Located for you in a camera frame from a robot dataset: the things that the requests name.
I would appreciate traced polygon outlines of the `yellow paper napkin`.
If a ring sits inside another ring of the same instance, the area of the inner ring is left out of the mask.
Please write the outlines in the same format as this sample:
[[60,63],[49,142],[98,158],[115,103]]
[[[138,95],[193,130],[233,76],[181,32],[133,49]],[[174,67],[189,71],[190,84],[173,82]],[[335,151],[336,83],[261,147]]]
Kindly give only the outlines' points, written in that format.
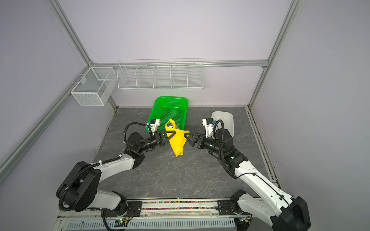
[[[174,126],[174,128],[167,127],[167,123],[171,122]],[[186,139],[184,137],[185,133],[190,133],[190,131],[184,131],[177,128],[176,123],[174,120],[169,119],[168,122],[165,125],[166,131],[176,131],[176,134],[174,137],[170,139],[170,145],[172,147],[172,150],[176,157],[183,155],[183,147],[186,143]]]

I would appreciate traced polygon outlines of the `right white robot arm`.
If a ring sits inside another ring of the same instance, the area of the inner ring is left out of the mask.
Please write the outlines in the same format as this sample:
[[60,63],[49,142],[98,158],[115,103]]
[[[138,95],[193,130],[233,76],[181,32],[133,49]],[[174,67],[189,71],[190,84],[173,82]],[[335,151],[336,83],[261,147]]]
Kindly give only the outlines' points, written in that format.
[[261,174],[235,148],[228,130],[218,129],[214,138],[200,133],[186,133],[184,137],[192,147],[208,150],[228,175],[243,181],[261,197],[257,200],[244,191],[238,191],[231,198],[237,209],[252,214],[275,231],[307,231],[311,227],[307,202],[284,192]]

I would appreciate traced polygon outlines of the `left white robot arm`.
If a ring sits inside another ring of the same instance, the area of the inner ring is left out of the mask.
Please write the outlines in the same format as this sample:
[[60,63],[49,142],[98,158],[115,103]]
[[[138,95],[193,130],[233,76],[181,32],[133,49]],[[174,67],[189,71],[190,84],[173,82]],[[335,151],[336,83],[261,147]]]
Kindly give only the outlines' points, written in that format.
[[175,134],[175,131],[156,131],[145,139],[134,132],[125,142],[123,154],[118,157],[91,164],[84,161],[77,163],[56,192],[59,210],[81,212],[101,208],[124,214],[126,197],[117,192],[99,190],[100,182],[138,167],[145,152],[154,150],[156,146],[164,146]]

